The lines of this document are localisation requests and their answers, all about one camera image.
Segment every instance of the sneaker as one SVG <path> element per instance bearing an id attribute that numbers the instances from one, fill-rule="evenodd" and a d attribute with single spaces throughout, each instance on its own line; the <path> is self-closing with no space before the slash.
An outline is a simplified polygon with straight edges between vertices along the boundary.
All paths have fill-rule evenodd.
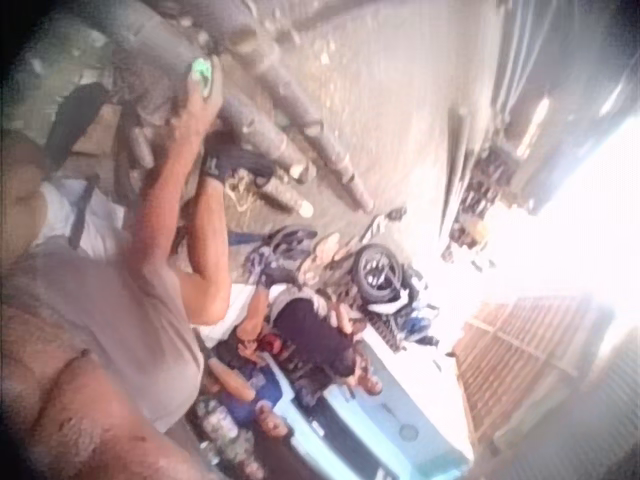
<path id="1" fill-rule="evenodd" d="M 260 284 L 266 288 L 286 283 L 300 288 L 296 272 L 279 265 L 267 265 L 260 275 Z"/>
<path id="2" fill-rule="evenodd" d="M 232 145 L 218 145 L 205 149 L 202 171 L 225 182 L 238 170 L 246 170 L 256 178 L 270 179 L 275 174 L 275 164 L 264 155 Z"/>

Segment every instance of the dark clothing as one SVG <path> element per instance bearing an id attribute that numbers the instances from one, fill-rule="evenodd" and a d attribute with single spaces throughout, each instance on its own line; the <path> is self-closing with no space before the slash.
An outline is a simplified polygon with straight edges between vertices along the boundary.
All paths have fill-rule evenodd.
<path id="1" fill-rule="evenodd" d="M 218 397 L 235 422 L 241 427 L 247 427 L 255 419 L 258 403 L 266 401 L 275 407 L 282 399 L 282 388 L 270 366 L 259 367 L 238 353 L 240 343 L 242 341 L 234 329 L 229 338 L 213 347 L 213 351 L 218 360 L 240 373 L 256 392 L 256 397 L 251 403 L 238 400 L 226 391 L 220 393 Z"/>
<path id="2" fill-rule="evenodd" d="M 256 406 L 266 401 L 272 407 L 282 399 L 282 388 L 278 378 L 269 366 L 258 367 L 252 365 L 238 370 L 256 391 L 256 397 L 251 403 L 238 400 L 229 392 L 222 392 L 218 400 L 227 407 L 229 414 L 240 427 L 249 427 L 256 417 Z"/>
<path id="3" fill-rule="evenodd" d="M 296 346 L 296 353 L 305 361 L 329 366 L 352 347 L 351 340 L 321 318 L 311 300 L 289 301 L 273 320 L 282 338 Z"/>

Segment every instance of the hand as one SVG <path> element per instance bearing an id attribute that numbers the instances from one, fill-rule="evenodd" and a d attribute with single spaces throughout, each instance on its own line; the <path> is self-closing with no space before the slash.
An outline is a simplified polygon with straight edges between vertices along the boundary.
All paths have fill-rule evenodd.
<path id="1" fill-rule="evenodd" d="M 201 140 L 207 134 L 222 107 L 222 66 L 218 57 L 211 57 L 213 78 L 211 93 L 202 96 L 200 81 L 189 75 L 187 79 L 187 102 L 174 121 L 177 135 L 188 135 Z"/>

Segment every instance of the motorcycle tire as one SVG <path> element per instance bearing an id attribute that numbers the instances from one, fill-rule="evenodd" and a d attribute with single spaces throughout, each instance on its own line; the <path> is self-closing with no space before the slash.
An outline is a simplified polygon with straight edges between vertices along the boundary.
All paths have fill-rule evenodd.
<path id="1" fill-rule="evenodd" d="M 374 286 L 370 284 L 367 277 L 371 270 L 371 263 L 381 257 L 386 258 L 389 265 L 389 273 L 393 276 L 393 279 L 387 278 L 383 284 Z M 372 243 L 356 252 L 352 268 L 352 280 L 365 304 L 385 303 L 397 298 L 399 295 L 397 285 L 402 284 L 402 275 L 402 264 L 395 254 L 384 245 Z"/>

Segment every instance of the raised arm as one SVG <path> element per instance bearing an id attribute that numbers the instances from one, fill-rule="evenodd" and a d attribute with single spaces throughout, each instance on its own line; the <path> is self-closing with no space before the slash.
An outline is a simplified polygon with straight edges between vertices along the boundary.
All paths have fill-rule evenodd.
<path id="1" fill-rule="evenodd" d="M 217 59 L 213 62 L 213 86 L 203 98 L 199 82 L 191 76 L 187 81 L 187 102 L 172 122 L 172 137 L 167 145 L 167 158 L 160 165 L 152 185 L 137 212 L 128 252 L 134 267 L 166 262 L 176 233 L 180 196 L 187 176 L 198 156 L 203 140 L 222 106 L 222 76 Z"/>

